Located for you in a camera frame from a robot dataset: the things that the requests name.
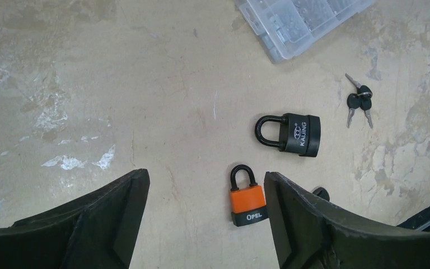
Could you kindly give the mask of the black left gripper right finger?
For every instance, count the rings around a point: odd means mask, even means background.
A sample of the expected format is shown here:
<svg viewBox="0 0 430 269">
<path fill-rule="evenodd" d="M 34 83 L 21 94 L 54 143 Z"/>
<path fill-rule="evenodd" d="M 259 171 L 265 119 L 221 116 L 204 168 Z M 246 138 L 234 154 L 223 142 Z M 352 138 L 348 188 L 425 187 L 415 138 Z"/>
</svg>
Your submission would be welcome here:
<svg viewBox="0 0 430 269">
<path fill-rule="evenodd" d="M 430 268 L 430 232 L 359 216 L 278 172 L 264 188 L 280 268 Z"/>
</svg>

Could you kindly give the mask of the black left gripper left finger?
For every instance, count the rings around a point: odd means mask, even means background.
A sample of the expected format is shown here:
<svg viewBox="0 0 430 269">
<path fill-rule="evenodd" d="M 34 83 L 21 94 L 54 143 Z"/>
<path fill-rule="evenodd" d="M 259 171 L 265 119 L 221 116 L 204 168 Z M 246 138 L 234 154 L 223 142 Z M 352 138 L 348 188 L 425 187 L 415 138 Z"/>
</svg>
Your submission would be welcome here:
<svg viewBox="0 0 430 269">
<path fill-rule="evenodd" d="M 128 268 L 149 185 L 146 169 L 133 170 L 0 228 L 0 268 Z"/>
</svg>

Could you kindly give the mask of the orange and black padlock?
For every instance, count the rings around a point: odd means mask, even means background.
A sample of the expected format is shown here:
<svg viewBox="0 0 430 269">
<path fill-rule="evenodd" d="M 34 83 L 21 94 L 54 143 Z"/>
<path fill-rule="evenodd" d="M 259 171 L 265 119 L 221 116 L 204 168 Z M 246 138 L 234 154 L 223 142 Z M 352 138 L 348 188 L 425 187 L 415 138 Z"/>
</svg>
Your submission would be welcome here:
<svg viewBox="0 0 430 269">
<path fill-rule="evenodd" d="M 250 184 L 247 188 L 237 186 L 236 174 L 246 171 Z M 251 225 L 267 219 L 268 210 L 263 189 L 255 180 L 254 173 L 245 164 L 236 165 L 230 173 L 231 217 L 236 227 Z"/>
</svg>

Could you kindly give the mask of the bunch of black keys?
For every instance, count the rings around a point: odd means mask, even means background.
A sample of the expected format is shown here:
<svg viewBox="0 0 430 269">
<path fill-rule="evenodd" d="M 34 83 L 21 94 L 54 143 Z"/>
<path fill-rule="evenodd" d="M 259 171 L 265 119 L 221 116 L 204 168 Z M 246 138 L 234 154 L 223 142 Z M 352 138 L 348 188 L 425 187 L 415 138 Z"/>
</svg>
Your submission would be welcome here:
<svg viewBox="0 0 430 269">
<path fill-rule="evenodd" d="M 352 118 L 355 114 L 355 111 L 357 109 L 362 109 L 364 111 L 364 114 L 367 118 L 368 124 L 370 129 L 373 128 L 373 120 L 371 117 L 371 107 L 372 107 L 372 101 L 371 98 L 373 96 L 373 93 L 371 89 L 359 83 L 358 81 L 354 80 L 349 74 L 345 74 L 346 78 L 356 87 L 356 93 L 351 93 L 347 97 L 347 106 L 349 108 L 349 114 L 347 118 L 347 128 L 350 127 L 352 123 Z"/>
</svg>

